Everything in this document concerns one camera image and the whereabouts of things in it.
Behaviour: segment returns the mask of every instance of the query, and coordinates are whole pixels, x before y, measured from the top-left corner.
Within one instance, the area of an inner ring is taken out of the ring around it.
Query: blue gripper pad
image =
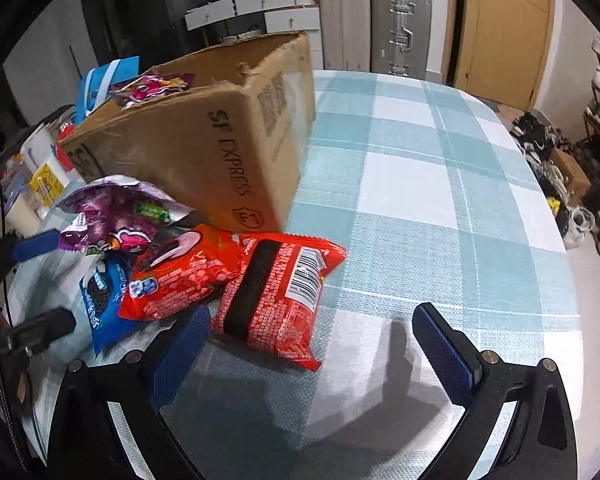
[[[51,231],[46,231],[19,241],[13,248],[11,257],[14,261],[23,263],[36,256],[55,251],[58,248],[59,241],[60,231],[51,229]]]
[[[193,361],[205,344],[210,326],[209,309],[205,305],[200,305],[154,368],[150,384],[150,399],[155,411],[171,404],[175,399],[191,370]]]
[[[474,398],[474,386],[480,379],[478,377],[476,380],[474,370],[461,357],[449,336],[445,335],[445,332],[453,332],[449,325],[434,308],[433,310],[446,327],[441,328],[424,305],[419,305],[411,319],[413,335],[451,402],[456,406],[468,408]]]

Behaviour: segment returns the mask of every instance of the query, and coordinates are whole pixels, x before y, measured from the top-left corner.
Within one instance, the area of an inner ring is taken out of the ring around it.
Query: candy wrapper
[[[80,282],[96,356],[144,324],[118,317],[120,303],[128,294],[127,270],[122,254],[109,253]]]
[[[192,209],[146,182],[114,175],[74,191],[58,207],[79,213],[62,231],[59,248],[86,254],[122,250],[141,253],[165,225]]]
[[[315,372],[311,352],[325,277],[347,251],[327,240],[245,234],[240,275],[224,290],[211,330]]]
[[[109,95],[123,108],[155,101],[189,89],[194,74],[144,74],[109,87]]]
[[[152,244],[134,265],[118,315],[162,319],[203,300],[240,272],[240,245],[207,225]]]

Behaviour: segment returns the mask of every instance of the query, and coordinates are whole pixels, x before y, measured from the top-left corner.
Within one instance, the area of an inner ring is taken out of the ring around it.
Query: yellow label
[[[38,168],[29,185],[40,196],[42,203],[48,207],[51,207],[64,191],[64,186],[48,164]]]

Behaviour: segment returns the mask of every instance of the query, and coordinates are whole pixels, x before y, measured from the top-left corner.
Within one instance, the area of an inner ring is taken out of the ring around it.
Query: silver suitcase
[[[372,0],[372,72],[425,78],[431,7],[431,0]]]

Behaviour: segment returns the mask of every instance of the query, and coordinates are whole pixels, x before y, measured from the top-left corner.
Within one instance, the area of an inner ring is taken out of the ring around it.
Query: white wall
[[[433,9],[431,17],[431,41],[429,45],[427,71],[439,74],[442,69],[442,51],[445,48],[448,0],[432,1]]]
[[[4,73],[20,111],[35,124],[75,103],[81,76],[96,66],[80,0],[53,0],[13,48]]]
[[[571,0],[556,0],[554,31],[535,108],[575,142],[586,136],[582,114],[592,99],[600,33]]]

